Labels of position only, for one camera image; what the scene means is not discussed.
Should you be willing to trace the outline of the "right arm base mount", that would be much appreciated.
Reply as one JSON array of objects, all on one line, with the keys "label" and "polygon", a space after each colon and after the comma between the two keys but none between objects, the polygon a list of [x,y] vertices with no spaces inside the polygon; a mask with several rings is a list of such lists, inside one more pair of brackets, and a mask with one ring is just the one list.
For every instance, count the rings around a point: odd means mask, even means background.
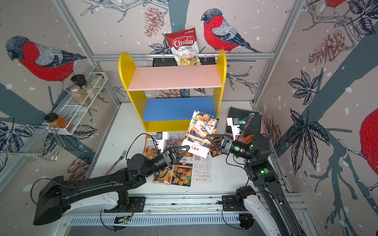
[{"label": "right arm base mount", "polygon": [[247,211],[244,200],[255,194],[256,192],[251,186],[243,186],[236,189],[234,195],[222,195],[221,202],[225,211]]}]

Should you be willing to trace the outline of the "silver fork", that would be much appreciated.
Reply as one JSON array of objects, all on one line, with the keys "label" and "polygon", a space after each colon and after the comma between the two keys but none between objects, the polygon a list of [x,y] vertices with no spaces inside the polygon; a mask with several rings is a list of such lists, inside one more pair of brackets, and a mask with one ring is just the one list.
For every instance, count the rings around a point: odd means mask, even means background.
[{"label": "silver fork", "polygon": [[119,157],[119,159],[105,173],[105,176],[110,174],[110,172],[117,166],[117,164],[125,158],[126,154],[127,154],[127,150],[124,150],[121,156]]}]

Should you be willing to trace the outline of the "orange marigold seed bag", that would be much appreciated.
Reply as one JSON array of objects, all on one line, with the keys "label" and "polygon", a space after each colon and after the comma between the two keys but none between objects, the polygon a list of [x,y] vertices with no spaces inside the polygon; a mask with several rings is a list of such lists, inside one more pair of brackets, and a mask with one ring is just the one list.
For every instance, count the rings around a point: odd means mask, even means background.
[{"label": "orange marigold seed bag", "polygon": [[222,152],[219,151],[219,149],[217,147],[215,147],[214,145],[210,146],[209,153],[210,153],[212,158],[219,156],[219,155],[222,155]]}]

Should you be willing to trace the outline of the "silver lid spice jar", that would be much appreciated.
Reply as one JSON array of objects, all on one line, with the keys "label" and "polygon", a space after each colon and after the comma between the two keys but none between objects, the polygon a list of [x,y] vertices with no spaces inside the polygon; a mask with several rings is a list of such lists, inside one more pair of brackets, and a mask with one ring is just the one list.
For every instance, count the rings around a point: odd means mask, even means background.
[{"label": "silver lid spice jar", "polygon": [[70,94],[72,98],[78,105],[88,107],[91,101],[88,98],[87,93],[81,89],[78,85],[72,85],[69,87]]}]

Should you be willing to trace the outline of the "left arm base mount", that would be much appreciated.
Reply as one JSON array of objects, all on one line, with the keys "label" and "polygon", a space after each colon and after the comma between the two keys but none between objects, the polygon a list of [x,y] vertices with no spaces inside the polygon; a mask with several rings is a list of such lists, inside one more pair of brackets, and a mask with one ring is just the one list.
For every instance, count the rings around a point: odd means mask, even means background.
[{"label": "left arm base mount", "polygon": [[117,205],[111,209],[104,209],[104,213],[138,213],[143,212],[146,197],[130,197],[126,191],[118,192]]}]

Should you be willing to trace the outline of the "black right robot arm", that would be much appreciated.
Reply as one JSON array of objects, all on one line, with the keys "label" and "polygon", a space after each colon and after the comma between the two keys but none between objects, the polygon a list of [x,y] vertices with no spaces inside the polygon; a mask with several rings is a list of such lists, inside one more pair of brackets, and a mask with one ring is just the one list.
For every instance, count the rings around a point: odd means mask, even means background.
[{"label": "black right robot arm", "polygon": [[263,134],[243,143],[229,135],[208,135],[207,140],[225,155],[245,160],[244,171],[253,186],[236,190],[234,205],[247,210],[267,236],[304,236],[283,193],[278,175],[268,161],[272,153]]}]

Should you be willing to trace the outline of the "yellow shelf unit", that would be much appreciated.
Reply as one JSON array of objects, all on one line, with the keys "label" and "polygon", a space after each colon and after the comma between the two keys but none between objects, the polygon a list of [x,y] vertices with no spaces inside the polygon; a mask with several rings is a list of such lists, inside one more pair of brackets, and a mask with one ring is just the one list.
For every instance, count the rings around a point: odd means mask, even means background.
[{"label": "yellow shelf unit", "polygon": [[[136,67],[132,56],[119,56],[121,82],[146,132],[185,131],[194,111],[220,114],[227,74],[225,50],[213,65]],[[213,89],[212,96],[147,98],[147,91]]]}]

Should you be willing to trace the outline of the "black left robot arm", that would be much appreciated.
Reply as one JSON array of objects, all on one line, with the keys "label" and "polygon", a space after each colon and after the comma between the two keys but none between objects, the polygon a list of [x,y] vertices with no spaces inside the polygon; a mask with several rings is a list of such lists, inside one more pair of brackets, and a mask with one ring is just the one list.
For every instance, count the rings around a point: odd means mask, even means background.
[{"label": "black left robot arm", "polygon": [[110,212],[126,209],[130,204],[128,190],[146,183],[153,174],[170,168],[181,161],[190,146],[172,147],[153,159],[138,153],[127,161],[127,167],[114,174],[76,181],[66,181],[63,176],[54,177],[39,192],[33,224],[52,223],[71,209],[71,205],[92,196],[117,192],[117,205]]}]

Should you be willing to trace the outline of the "orange spice jar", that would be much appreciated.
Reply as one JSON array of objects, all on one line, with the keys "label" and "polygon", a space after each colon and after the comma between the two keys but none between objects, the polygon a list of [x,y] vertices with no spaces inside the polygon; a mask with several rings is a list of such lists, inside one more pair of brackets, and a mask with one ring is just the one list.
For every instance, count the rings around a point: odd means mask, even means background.
[{"label": "orange spice jar", "polygon": [[56,113],[49,113],[45,116],[45,121],[53,127],[60,128],[60,129],[70,129],[72,126],[69,122],[64,119],[63,117],[59,116]]}]

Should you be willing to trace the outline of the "pink handled spoon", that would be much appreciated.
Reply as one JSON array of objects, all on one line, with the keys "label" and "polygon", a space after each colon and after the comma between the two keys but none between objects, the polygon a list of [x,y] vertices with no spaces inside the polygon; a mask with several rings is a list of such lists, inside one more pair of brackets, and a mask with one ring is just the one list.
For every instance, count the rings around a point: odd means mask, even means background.
[{"label": "pink handled spoon", "polygon": [[250,114],[249,114],[248,120],[247,120],[247,122],[244,124],[244,128],[243,128],[243,130],[242,130],[242,132],[241,132],[241,134],[240,134],[241,137],[243,137],[243,136],[245,135],[245,132],[246,132],[248,126],[251,124],[251,121],[252,121],[252,119],[254,118],[254,116],[255,116],[254,113],[250,113]]}]

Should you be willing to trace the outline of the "white orange seed bag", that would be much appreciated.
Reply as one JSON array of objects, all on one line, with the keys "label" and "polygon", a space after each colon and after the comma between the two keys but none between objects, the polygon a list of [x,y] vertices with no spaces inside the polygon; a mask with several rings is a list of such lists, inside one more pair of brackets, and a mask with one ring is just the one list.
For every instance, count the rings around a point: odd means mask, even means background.
[{"label": "white orange seed bag", "polygon": [[146,148],[156,148],[154,140],[149,135],[145,136],[145,147]]}]

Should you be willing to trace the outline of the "pale spice jar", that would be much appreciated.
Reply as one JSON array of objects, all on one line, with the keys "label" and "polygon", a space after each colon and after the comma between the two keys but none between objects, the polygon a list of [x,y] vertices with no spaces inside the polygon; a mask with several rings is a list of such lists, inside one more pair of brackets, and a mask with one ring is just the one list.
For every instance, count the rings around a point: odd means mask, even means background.
[{"label": "pale spice jar", "polygon": [[97,74],[90,82],[90,87],[93,89],[100,89],[103,86],[103,75]]}]

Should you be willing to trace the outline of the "white text seed bag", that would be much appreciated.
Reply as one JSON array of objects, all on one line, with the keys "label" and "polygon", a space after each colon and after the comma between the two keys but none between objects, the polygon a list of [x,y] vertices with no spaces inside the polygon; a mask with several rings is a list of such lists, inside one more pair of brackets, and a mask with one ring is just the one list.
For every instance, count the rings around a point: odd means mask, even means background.
[{"label": "white text seed bag", "polygon": [[211,157],[194,155],[192,180],[195,183],[211,183]]}]

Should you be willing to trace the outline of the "dark marigold seed bag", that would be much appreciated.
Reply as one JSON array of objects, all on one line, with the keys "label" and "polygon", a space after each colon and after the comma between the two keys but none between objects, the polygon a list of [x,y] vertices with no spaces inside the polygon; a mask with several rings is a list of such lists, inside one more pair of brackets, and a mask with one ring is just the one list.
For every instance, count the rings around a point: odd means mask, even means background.
[{"label": "dark marigold seed bag", "polygon": [[172,185],[190,187],[192,183],[193,158],[183,157],[172,169]]}]

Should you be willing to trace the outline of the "black lid spice jar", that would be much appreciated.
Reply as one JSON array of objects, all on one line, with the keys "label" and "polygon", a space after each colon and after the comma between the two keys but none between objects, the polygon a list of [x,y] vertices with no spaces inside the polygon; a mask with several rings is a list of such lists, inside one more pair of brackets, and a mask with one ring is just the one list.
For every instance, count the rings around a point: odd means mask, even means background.
[{"label": "black lid spice jar", "polygon": [[77,75],[72,76],[71,81],[75,85],[78,85],[81,88],[86,88],[88,86],[86,77],[83,74],[77,74]]}]

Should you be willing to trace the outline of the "pink shop seed bag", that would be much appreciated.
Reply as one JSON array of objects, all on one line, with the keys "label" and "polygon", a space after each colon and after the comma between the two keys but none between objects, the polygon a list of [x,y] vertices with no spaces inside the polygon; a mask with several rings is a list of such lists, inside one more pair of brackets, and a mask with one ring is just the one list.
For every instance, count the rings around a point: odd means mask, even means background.
[{"label": "pink shop seed bag", "polygon": [[162,171],[156,172],[153,175],[153,184],[171,185],[172,168],[165,168]]},{"label": "pink shop seed bag", "polygon": [[160,149],[156,149],[155,147],[145,147],[143,155],[148,159],[154,159],[155,157],[160,155]]}]

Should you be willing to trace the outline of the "orange bowl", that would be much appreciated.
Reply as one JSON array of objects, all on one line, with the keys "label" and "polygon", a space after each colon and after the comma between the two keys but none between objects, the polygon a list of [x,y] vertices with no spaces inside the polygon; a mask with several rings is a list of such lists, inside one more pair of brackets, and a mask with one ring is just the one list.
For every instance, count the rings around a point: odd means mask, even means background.
[{"label": "orange bowl", "polygon": [[249,144],[255,135],[248,135],[245,139],[245,143]]}]

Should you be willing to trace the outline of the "black wall holder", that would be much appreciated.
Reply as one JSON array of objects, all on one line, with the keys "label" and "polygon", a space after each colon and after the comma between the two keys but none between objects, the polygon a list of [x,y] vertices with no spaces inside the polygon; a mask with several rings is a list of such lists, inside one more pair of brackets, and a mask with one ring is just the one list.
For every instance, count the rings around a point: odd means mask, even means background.
[{"label": "black wall holder", "polygon": [[[216,59],[214,57],[207,57],[203,58],[200,57],[200,63],[202,65],[215,65],[216,64]],[[154,58],[153,59],[153,65],[152,67],[164,67],[164,66],[177,66],[177,62],[174,58]]]}]

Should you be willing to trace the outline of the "red Chuba chips bag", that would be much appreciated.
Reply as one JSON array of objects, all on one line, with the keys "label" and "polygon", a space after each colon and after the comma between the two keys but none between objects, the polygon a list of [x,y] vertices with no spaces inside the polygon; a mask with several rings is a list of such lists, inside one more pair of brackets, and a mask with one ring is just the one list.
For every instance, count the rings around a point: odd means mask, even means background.
[{"label": "red Chuba chips bag", "polygon": [[195,28],[165,35],[178,66],[201,65]]}]

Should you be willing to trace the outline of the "purple flower seed bag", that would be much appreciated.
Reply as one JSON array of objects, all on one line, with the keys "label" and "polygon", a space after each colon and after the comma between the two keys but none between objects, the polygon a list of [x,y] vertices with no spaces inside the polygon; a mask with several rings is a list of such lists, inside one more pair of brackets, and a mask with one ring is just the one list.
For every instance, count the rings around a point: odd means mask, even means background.
[{"label": "purple flower seed bag", "polygon": [[179,137],[179,134],[168,134],[168,139],[164,142],[164,149],[170,149],[173,147],[181,146],[184,138]]}]

